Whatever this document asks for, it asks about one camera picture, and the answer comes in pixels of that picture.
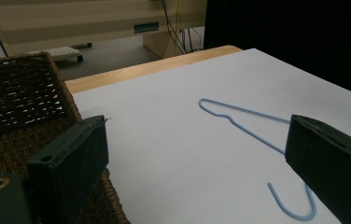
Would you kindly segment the white sheet table cover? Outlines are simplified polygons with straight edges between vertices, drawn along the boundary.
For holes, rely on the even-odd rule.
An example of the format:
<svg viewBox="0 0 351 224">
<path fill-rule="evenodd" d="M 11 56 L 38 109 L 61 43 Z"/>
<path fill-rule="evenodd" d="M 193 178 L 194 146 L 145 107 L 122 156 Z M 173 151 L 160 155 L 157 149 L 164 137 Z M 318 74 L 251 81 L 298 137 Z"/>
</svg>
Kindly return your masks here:
<svg viewBox="0 0 351 224">
<path fill-rule="evenodd" d="M 288 119 L 351 135 L 351 91 L 259 50 L 202 51 L 72 80 L 104 115 L 131 224 L 338 224 L 281 154 Z"/>
</svg>

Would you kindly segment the white wheeled dolly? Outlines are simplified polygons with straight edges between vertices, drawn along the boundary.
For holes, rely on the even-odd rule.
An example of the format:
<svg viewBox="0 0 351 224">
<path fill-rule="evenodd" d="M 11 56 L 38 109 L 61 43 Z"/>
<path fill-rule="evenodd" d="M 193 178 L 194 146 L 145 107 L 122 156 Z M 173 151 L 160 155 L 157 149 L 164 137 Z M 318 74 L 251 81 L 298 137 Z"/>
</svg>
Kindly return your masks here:
<svg viewBox="0 0 351 224">
<path fill-rule="evenodd" d="M 36 50 L 30 51 L 30 54 L 44 54 L 50 57 L 54 62 L 76 59 L 78 63 L 81 63 L 84 60 L 80 51 L 72 47 Z"/>
</svg>

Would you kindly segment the beige cabinet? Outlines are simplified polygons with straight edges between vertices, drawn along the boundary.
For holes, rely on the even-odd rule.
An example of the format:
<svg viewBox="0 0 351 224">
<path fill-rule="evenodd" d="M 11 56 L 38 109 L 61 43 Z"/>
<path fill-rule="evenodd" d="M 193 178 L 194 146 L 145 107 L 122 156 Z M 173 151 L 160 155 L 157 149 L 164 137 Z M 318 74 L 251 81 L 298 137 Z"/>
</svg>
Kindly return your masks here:
<svg viewBox="0 0 351 224">
<path fill-rule="evenodd" d="M 7 56 L 141 35 L 166 58 L 175 40 L 205 25 L 207 0 L 0 0 L 0 46 Z"/>
</svg>

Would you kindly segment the brown woven wicker basket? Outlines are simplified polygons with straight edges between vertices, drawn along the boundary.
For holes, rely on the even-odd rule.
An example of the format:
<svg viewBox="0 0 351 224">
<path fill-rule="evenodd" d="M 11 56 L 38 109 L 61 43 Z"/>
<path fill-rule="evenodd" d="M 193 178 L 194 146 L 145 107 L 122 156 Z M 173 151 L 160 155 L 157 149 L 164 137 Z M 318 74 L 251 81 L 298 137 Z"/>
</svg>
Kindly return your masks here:
<svg viewBox="0 0 351 224">
<path fill-rule="evenodd" d="M 82 120 L 50 57 L 0 58 L 0 224 L 45 224 L 27 162 Z M 131 224 L 107 167 L 73 224 Z"/>
</svg>

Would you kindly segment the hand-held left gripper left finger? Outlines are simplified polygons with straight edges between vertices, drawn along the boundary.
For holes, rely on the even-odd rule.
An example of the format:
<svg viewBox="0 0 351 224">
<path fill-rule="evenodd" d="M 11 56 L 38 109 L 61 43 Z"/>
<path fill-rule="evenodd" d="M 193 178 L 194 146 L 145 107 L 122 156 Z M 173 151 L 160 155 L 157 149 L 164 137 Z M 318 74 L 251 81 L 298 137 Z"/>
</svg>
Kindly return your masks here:
<svg viewBox="0 0 351 224">
<path fill-rule="evenodd" d="M 102 115 L 84 119 L 35 154 L 27 168 L 45 224 L 73 224 L 108 164 Z"/>
</svg>

